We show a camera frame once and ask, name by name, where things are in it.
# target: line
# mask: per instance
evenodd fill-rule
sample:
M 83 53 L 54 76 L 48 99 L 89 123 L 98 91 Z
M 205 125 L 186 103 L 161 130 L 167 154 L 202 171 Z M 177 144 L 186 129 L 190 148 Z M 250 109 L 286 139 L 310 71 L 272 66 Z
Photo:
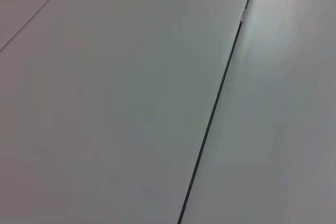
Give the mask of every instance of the line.
M 210 115 L 210 119 L 209 119 L 208 125 L 207 125 L 206 130 L 205 130 L 205 134 L 204 134 L 203 141 L 202 141 L 202 144 L 201 144 L 201 149 L 199 150 L 199 153 L 198 153 L 198 156 L 197 156 L 197 160 L 196 160 L 196 164 L 195 164 L 195 167 L 194 167 L 193 175 L 191 177 L 191 180 L 190 180 L 190 183 L 189 183 L 189 186 L 188 186 L 188 190 L 187 190 L 187 193 L 186 193 L 185 198 L 184 198 L 183 206 L 182 206 L 181 213 L 180 213 L 179 219 L 177 221 L 177 224 L 181 224 L 181 222 L 182 222 L 182 218 L 183 218 L 184 211 L 185 211 L 188 199 L 189 199 L 189 195 L 190 195 L 191 189 L 193 187 L 193 183 L 194 183 L 194 180 L 195 180 L 197 169 L 198 169 L 198 166 L 199 166 L 200 161 L 201 161 L 201 156 L 202 156 L 202 153 L 203 153 L 204 145 L 205 145 L 206 139 L 208 137 L 208 133 L 209 133 L 209 130 L 210 130 L 210 126 L 211 126 L 212 120 L 213 120 L 214 115 L 215 115 L 215 111 L 216 111 L 216 107 L 217 107 L 217 104 L 218 104 L 219 96 L 220 96 L 222 88 L 223 88 L 223 84 L 224 84 L 224 80 L 225 80 L 225 77 L 226 77 L 226 73 L 227 73 L 228 67 L 230 65 L 232 54 L 234 52 L 234 49 L 235 49 L 235 46 L 236 46 L 236 43 L 237 43 L 238 35 L 239 35 L 240 28 L 241 28 L 242 23 L 243 23 L 243 19 L 244 19 L 244 16 L 245 16 L 245 13 L 246 13 L 246 9 L 247 9 L 247 5 L 248 5 L 249 1 L 250 0 L 246 1 L 245 8 L 244 8 L 244 11 L 243 11 L 243 14 L 242 14 L 242 18 L 240 19 L 238 31 L 236 33 L 236 37 L 235 37 L 235 40 L 234 40 L 232 48 L 231 48 L 230 56 L 229 56 L 229 59 L 227 61 L 227 64 L 226 64 L 226 67 L 225 67 L 225 71 L 224 71 L 224 74 L 223 74 L 223 77 L 222 77 L 222 81 L 221 81 L 221 84 L 220 84 L 218 92 L 217 92 L 216 100 L 215 100 L 214 106 L 213 106 L 212 111 L 211 111 L 211 115 Z
M 6 44 L 0 49 L 0 53 L 9 45 L 9 43 L 12 42 L 12 40 L 29 24 L 30 21 L 33 20 L 33 18 L 36 17 L 36 15 L 43 9 L 43 7 L 45 7 L 48 3 L 50 2 L 50 0 L 46 0 L 42 6 L 29 18 L 29 20 L 23 24 L 23 26 L 16 32 L 14 33 L 13 36 L 11 36 L 11 38 L 6 42 Z

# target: ceiling panel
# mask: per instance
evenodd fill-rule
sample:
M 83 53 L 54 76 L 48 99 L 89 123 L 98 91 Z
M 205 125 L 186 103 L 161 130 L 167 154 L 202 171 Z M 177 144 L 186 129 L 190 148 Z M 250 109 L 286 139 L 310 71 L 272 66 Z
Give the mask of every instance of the ceiling panel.
M 335 223 L 335 12 L 250 0 L 184 224 Z
M 245 3 L 45 6 L 0 56 L 0 220 L 176 223 Z

